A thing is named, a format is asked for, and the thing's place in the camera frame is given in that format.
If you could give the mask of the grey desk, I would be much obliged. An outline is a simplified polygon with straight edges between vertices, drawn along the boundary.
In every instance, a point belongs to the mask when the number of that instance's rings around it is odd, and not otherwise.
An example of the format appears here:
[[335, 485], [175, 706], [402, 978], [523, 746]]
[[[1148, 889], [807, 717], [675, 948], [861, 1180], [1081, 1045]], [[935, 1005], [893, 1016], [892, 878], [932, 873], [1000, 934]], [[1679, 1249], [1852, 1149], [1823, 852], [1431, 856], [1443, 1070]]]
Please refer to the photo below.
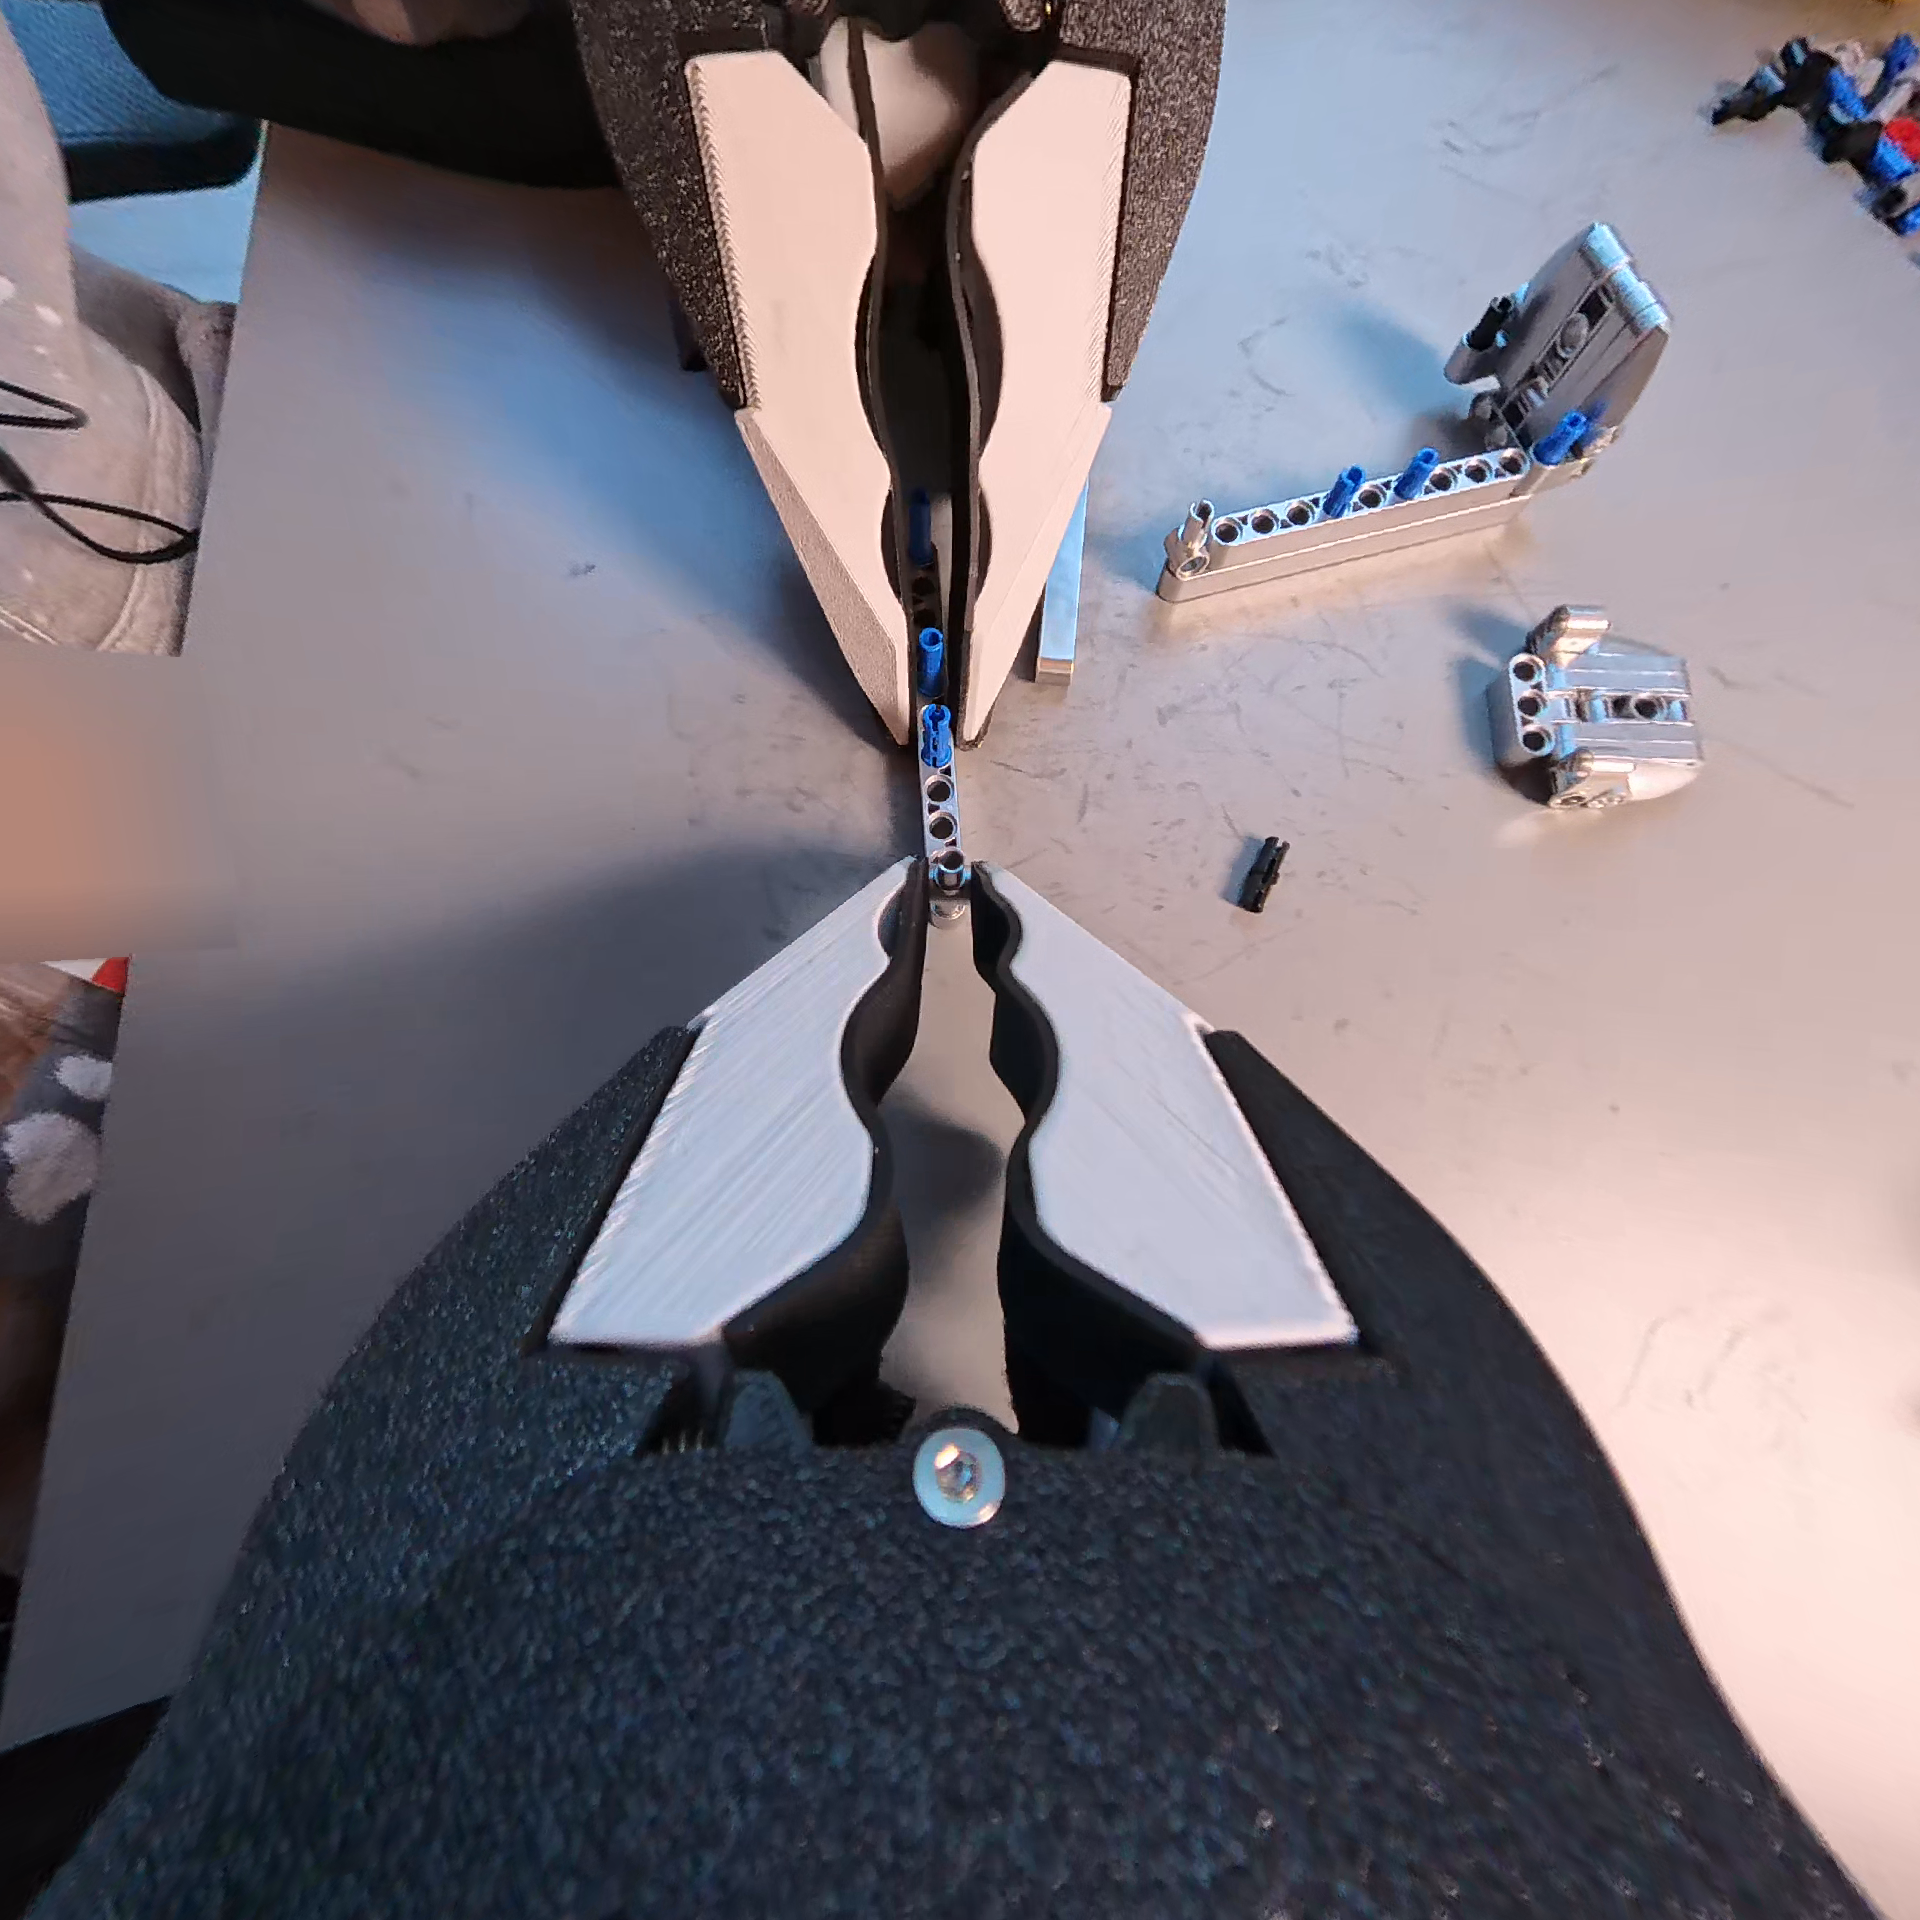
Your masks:
[[[1008, 686], [964, 821], [1506, 1290], [1751, 1738], [1915, 1916], [1915, 259], [1787, 112], [1708, 123], [1888, 17], [1229, 4], [1084, 652]], [[132, 966], [5, 1745], [178, 1682], [394, 1285], [914, 822], [624, 201], [263, 165], [187, 635], [234, 934]], [[1588, 470], [1160, 598], [1196, 500], [1475, 448], [1452, 350], [1586, 225], [1671, 317]], [[1571, 812], [1497, 763], [1561, 606], [1684, 659], [1691, 785]]]

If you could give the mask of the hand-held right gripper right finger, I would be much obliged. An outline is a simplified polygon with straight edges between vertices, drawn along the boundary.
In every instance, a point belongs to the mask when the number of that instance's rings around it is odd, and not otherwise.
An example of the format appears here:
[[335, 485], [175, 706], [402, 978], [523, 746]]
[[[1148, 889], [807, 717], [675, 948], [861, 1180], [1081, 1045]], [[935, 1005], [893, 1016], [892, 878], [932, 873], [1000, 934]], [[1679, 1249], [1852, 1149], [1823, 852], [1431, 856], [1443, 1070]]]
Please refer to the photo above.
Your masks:
[[1217, 1030], [1003, 868], [975, 872], [992, 1067], [1025, 1126], [1005, 1168], [1000, 1301], [1011, 1382], [1121, 1418], [1160, 1374], [1359, 1340], [1265, 1152]]

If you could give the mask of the long grey beam panel assembly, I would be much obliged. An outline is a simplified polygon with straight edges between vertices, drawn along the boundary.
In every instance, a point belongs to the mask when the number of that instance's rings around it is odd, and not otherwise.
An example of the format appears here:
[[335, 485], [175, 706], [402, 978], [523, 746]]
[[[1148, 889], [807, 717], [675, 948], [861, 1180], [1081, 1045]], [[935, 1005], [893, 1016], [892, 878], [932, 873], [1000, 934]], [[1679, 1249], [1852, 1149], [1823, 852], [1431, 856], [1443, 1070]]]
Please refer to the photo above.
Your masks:
[[1485, 307], [1444, 374], [1472, 388], [1477, 445], [1354, 466], [1321, 494], [1218, 513], [1191, 502], [1165, 540], [1160, 598], [1187, 604], [1497, 528], [1618, 438], [1671, 338], [1664, 301], [1609, 225], [1586, 225]]

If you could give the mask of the grey beam with blue pins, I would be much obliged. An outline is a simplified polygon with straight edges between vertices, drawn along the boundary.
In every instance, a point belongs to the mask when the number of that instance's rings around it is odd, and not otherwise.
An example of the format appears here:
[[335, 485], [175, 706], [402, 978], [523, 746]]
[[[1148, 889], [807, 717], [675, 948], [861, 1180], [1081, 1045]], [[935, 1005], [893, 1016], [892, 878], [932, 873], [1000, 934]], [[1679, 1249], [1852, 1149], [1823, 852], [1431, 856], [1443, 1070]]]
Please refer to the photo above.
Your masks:
[[1036, 683], [1066, 686], [1073, 681], [1084, 597], [1087, 536], [1088, 488], [1081, 488], [1042, 588], [1034, 661]]

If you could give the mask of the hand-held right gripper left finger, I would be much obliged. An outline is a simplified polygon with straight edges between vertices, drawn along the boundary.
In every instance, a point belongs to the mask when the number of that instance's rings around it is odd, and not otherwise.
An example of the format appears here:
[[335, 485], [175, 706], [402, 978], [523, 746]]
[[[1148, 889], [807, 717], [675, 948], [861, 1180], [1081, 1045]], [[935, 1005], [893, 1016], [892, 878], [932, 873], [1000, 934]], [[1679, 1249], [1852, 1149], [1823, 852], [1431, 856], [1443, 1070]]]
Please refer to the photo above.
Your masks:
[[921, 864], [900, 859], [709, 1005], [549, 1325], [781, 1380], [877, 1374], [905, 1236], [877, 1107], [921, 1019]]

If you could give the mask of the grey holed beam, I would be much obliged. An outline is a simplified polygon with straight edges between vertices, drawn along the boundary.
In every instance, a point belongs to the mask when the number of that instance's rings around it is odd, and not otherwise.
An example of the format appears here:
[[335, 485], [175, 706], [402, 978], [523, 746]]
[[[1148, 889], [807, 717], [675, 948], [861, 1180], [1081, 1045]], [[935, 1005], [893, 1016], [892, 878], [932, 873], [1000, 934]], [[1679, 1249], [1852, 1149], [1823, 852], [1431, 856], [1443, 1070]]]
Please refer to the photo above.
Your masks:
[[939, 848], [964, 852], [964, 843], [953, 773], [952, 646], [941, 627], [939, 552], [932, 538], [932, 505], [921, 488], [914, 488], [905, 502], [905, 610], [911, 622], [908, 690], [914, 699], [914, 749], [928, 861]]

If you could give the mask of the pile of colourful toy pieces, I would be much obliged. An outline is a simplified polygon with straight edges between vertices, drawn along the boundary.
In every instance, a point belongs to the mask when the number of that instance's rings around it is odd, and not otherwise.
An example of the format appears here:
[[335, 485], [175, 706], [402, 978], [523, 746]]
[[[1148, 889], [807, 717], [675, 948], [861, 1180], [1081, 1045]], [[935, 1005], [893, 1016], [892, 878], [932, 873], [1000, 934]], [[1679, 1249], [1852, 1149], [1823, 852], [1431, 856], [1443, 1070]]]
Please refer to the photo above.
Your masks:
[[1713, 107], [1709, 123], [1756, 126], [1793, 112], [1825, 165], [1845, 165], [1890, 234], [1917, 234], [1917, 44], [1793, 37]]

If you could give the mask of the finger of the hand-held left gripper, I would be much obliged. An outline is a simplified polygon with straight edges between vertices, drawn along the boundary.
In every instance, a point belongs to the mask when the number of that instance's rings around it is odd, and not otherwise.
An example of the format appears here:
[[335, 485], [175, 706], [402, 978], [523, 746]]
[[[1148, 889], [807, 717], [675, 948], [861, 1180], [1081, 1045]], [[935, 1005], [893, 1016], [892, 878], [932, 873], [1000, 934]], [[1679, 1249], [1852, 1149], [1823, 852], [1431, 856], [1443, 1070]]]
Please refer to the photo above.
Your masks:
[[905, 613], [882, 557], [890, 465], [859, 395], [877, 250], [866, 144], [779, 52], [687, 67], [746, 400], [737, 427], [844, 656], [908, 740]]
[[1000, 398], [976, 465], [992, 538], [975, 597], [960, 731], [979, 740], [1112, 419], [1114, 301], [1132, 83], [1052, 60], [979, 133], [963, 236], [1000, 326]]

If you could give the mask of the silver curved toy panel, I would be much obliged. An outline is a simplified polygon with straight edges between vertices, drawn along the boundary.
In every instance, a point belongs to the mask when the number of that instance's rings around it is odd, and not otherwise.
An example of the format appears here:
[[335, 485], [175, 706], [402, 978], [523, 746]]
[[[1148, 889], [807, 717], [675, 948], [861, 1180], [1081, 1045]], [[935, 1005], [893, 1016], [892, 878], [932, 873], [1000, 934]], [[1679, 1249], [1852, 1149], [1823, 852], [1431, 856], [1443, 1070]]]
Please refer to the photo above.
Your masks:
[[1661, 800], [1705, 762], [1684, 659], [1613, 635], [1601, 609], [1544, 617], [1485, 701], [1497, 763], [1549, 810]]

